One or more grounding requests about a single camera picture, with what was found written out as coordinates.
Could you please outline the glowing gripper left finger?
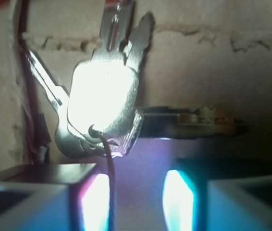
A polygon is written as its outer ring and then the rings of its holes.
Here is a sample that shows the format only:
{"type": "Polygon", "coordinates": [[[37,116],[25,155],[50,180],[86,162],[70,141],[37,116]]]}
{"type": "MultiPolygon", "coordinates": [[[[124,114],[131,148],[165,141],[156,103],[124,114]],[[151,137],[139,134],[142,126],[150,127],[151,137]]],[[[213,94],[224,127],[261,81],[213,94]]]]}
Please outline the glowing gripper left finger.
{"type": "Polygon", "coordinates": [[[106,231],[109,178],[95,163],[0,171],[0,231],[106,231]]]}

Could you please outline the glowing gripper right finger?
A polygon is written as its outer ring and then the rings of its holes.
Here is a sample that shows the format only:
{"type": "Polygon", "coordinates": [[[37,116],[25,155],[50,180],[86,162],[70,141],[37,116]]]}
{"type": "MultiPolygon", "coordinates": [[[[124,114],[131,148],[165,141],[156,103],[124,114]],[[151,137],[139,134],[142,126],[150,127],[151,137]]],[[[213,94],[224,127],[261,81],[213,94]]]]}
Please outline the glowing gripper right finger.
{"type": "Polygon", "coordinates": [[[162,206],[170,231],[272,231],[272,164],[179,158],[166,173],[162,206]]]}

